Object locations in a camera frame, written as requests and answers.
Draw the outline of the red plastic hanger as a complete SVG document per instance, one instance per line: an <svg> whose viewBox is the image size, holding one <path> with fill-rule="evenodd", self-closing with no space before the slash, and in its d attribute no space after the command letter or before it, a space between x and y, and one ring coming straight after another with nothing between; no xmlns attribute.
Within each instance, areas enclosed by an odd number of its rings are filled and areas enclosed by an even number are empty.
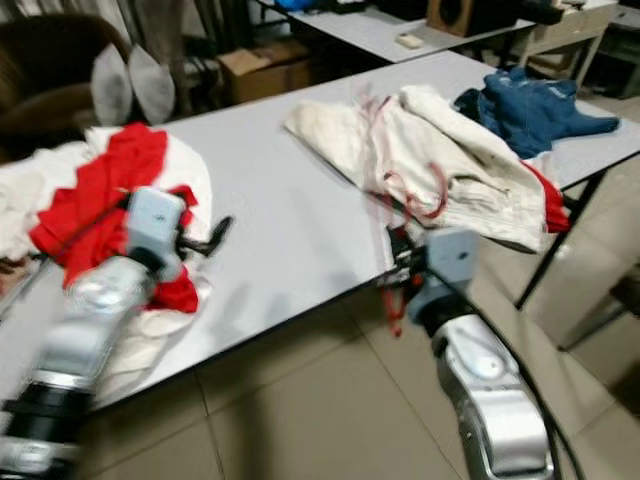
<svg viewBox="0 0 640 480"><path fill-rule="evenodd" d="M372 92L372 83L365 81L352 88L352 99L366 124L366 131L362 137L364 151L361 152L361 159L364 160L364 191L375 198L376 206L385 210L384 214L375 216L376 219L384 221L381 227L375 229L375 237L387 242L390 270L392 247L397 244L413 244L407 225L420 218L435 219L443 214L447 206L448 179L438 163L429 161L426 164L426 169L433 175L438 189L438 201L433 209L430 209L419 196L407 188L404 178L396 170L396 163L385 160L379 152L379 148L387 145L388 136L381 123L381 115L390 105L390 97L376 96ZM381 302L387 314L390 333L394 337L401 337L402 321L410 300L402 293L381 289L380 278L376 280L376 285L381 292Z"/></svg>

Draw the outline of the red shirt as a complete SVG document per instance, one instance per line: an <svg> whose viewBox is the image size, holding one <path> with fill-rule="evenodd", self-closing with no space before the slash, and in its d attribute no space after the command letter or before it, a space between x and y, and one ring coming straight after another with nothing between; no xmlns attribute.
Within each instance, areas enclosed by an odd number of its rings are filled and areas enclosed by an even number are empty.
<svg viewBox="0 0 640 480"><path fill-rule="evenodd" d="M76 184L56 189L52 202L37 215L29 239L63 268L64 289L115 253L125 251L125 196L154 186L164 166L169 133L141 124L93 128L84 142L102 147L96 159L76 170ZM187 228L196 198L187 186L164 189L186 201L180 225Z"/></svg>

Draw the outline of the beige jacket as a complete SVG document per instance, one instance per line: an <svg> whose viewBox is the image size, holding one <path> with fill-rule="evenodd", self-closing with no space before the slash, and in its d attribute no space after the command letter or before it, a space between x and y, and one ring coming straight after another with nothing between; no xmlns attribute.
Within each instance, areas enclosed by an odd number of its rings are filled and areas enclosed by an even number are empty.
<svg viewBox="0 0 640 480"><path fill-rule="evenodd" d="M283 125L355 186L406 207L420 227L460 227L512 250L543 251L543 180L429 84L361 105L302 101Z"/></svg>

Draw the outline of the white cloth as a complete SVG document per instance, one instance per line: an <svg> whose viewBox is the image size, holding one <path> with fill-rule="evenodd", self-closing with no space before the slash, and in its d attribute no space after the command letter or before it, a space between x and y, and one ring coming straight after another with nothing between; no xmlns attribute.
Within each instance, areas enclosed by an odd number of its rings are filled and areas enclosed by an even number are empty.
<svg viewBox="0 0 640 480"><path fill-rule="evenodd" d="M163 189L187 186L192 189L196 205L189 210L193 218L182 237L187 241L207 241L215 224L209 168L200 154L173 134L168 136L164 166L154 180L154 186ZM195 283L197 307L193 314L177 310L146 310L124 324L111 351L109 364L102 371L102 378L95 388L97 407L132 394L155 370L161 357L195 324L212 293L212 285L204 273L207 257L206 253L191 253L184 261Z"/></svg>

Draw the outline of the grey cushion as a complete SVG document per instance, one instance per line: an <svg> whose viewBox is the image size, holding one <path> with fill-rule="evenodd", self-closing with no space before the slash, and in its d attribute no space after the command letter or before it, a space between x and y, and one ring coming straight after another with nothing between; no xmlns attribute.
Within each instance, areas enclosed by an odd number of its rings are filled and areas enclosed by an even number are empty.
<svg viewBox="0 0 640 480"><path fill-rule="evenodd" d="M96 56L90 84L93 113L100 125L122 125L131 116L133 91L127 63L108 45Z"/></svg>
<svg viewBox="0 0 640 480"><path fill-rule="evenodd" d="M143 118L150 125L165 123L177 102L177 87L170 70L140 45L133 46L127 69Z"/></svg>

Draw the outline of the small brown cardboard box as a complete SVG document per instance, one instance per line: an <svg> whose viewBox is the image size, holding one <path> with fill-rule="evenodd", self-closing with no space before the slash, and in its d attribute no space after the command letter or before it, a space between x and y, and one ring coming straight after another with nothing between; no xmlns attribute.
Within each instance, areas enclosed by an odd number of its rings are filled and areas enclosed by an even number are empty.
<svg viewBox="0 0 640 480"><path fill-rule="evenodd" d="M218 63L227 101L238 105L310 86L310 58L310 49L293 38L225 52Z"/></svg>

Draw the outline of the white shirt with brown stain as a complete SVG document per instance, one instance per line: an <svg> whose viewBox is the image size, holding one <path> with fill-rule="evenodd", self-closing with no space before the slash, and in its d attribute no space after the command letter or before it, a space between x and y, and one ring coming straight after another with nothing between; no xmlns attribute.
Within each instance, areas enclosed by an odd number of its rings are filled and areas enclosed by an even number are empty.
<svg viewBox="0 0 640 480"><path fill-rule="evenodd" d="M42 251L33 246L29 230L37 215L51 205L56 189L76 184L76 170L90 163L102 147L88 142L69 142L40 148L35 154L3 166L0 170L0 296L31 270L32 257Z"/></svg>

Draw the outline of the blue denim garment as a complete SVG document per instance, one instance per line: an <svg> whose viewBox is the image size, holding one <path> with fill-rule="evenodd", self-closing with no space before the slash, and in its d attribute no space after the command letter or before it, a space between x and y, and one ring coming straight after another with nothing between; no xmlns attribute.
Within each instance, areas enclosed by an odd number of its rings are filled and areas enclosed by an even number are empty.
<svg viewBox="0 0 640 480"><path fill-rule="evenodd" d="M577 108L571 79L539 79L522 67L497 70L481 90L466 90L454 110L498 134L521 159L534 159L566 138L617 131L617 116L591 116Z"/></svg>

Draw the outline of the grey drape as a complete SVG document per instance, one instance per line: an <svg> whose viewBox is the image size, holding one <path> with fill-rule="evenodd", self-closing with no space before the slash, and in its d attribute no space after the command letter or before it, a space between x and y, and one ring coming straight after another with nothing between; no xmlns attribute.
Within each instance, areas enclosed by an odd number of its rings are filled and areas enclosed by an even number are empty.
<svg viewBox="0 0 640 480"><path fill-rule="evenodd" d="M156 60L175 88L172 118L198 113L207 101L209 83L218 76L201 56L188 50L184 23L189 0L116 0L133 44Z"/></svg>

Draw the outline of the grey desk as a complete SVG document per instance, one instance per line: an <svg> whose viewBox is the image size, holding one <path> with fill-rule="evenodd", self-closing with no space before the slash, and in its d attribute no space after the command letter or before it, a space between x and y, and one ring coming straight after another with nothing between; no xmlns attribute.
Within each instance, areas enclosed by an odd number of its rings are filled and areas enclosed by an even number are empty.
<svg viewBox="0 0 640 480"><path fill-rule="evenodd" d="M621 13L617 0L585 0L585 4L564 14L561 22L554 26L535 26L527 20L517 20L515 26L508 28L472 37L457 37L426 26L425 20L394 18L393 15L380 12L375 6L369 6L362 12L346 14L303 13L285 12L274 0L255 1L266 9L338 38L344 44L370 52L388 63L402 63L424 58L434 52L475 46L477 42L490 37L503 40L498 52L500 67L508 64L524 67L536 55L576 47L576 54L570 59L573 68L570 78L577 84L584 82L596 51L602 45L605 32L612 20ZM396 36L403 33L420 37L424 45L416 50L404 49L396 42Z"/></svg>

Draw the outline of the wooden speaker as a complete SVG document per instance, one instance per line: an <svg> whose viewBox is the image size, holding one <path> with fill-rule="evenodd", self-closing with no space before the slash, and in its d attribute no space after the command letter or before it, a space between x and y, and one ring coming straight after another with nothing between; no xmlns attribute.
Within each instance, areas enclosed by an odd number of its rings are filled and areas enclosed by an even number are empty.
<svg viewBox="0 0 640 480"><path fill-rule="evenodd" d="M506 0L428 0L426 26L457 37L472 37L515 26Z"/></svg>

